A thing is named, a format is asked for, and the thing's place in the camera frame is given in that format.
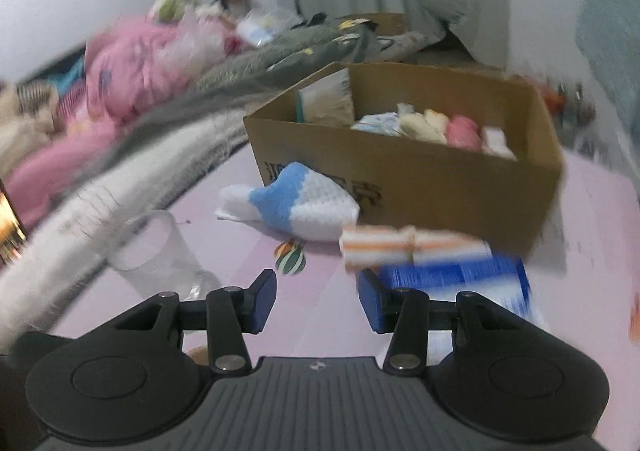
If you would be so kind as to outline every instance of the blue and white cloth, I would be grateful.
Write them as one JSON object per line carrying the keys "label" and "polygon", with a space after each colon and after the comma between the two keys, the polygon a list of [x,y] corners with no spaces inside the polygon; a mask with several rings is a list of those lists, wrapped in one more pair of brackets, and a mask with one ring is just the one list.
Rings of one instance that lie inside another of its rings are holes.
{"label": "blue and white cloth", "polygon": [[265,188],[232,185],[220,192],[219,218],[263,221],[268,227],[308,241],[338,241],[354,225],[360,207],[329,177],[293,162]]}

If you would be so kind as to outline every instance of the plastic cup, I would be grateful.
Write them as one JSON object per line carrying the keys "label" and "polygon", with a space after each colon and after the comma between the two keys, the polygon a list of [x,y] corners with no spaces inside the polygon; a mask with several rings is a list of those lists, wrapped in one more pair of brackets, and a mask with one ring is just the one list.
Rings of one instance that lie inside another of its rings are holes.
{"label": "plastic cup", "polygon": [[222,286],[215,275],[202,269],[167,211],[151,211],[127,221],[114,237],[108,261],[145,298],[174,291],[182,301],[203,299]]}

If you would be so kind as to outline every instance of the pink blanket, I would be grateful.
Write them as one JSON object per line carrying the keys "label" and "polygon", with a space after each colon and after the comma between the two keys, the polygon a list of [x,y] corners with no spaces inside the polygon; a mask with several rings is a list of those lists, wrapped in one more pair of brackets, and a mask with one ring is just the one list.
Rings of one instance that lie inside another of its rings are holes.
{"label": "pink blanket", "polygon": [[6,182],[28,231],[49,211],[51,196],[67,189],[83,165],[106,151],[122,126],[184,91],[189,79],[155,60],[177,33],[177,26],[133,18],[88,41],[86,101],[68,135],[27,158]]}

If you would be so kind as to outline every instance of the orange and white striped cloth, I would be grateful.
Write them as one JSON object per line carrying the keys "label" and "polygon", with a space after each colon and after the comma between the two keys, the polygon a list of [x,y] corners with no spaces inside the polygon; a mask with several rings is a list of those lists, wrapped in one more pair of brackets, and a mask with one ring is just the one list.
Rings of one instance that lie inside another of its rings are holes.
{"label": "orange and white striped cloth", "polygon": [[340,250],[347,271],[375,269],[382,265],[424,264],[430,261],[461,261],[491,256],[489,245],[450,231],[421,231],[377,225],[345,227]]}

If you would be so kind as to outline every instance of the ridged black surface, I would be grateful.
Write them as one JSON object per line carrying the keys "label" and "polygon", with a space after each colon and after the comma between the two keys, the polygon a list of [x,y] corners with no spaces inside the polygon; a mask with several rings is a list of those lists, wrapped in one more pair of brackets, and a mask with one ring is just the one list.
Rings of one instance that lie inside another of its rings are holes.
{"label": "ridged black surface", "polygon": [[399,379],[372,357],[266,358],[241,379],[217,381],[186,421],[143,443],[83,447],[56,438],[37,451],[471,451],[597,450],[589,439],[506,445],[445,413],[417,379]]}

